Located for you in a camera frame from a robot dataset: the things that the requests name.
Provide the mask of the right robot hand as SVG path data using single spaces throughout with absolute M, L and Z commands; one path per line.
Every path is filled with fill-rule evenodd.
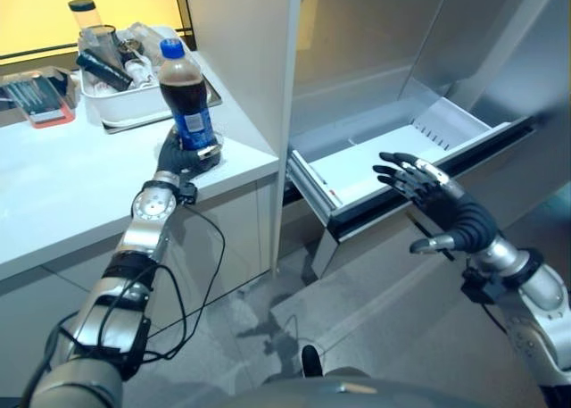
M 432 163 L 405 153 L 381 152 L 377 180 L 411 201 L 442 232 L 410 246 L 413 254 L 450 250 L 468 254 L 489 247 L 498 234 L 495 219 L 458 182 Z

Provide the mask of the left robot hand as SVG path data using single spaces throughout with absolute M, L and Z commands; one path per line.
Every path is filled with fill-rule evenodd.
M 188 172 L 192 177 L 209 171 L 219 164 L 221 145 L 206 146 L 200 150 L 185 150 L 182 148 L 181 137 L 173 126 L 159 153 L 157 171 L 168 171 L 180 175 Z

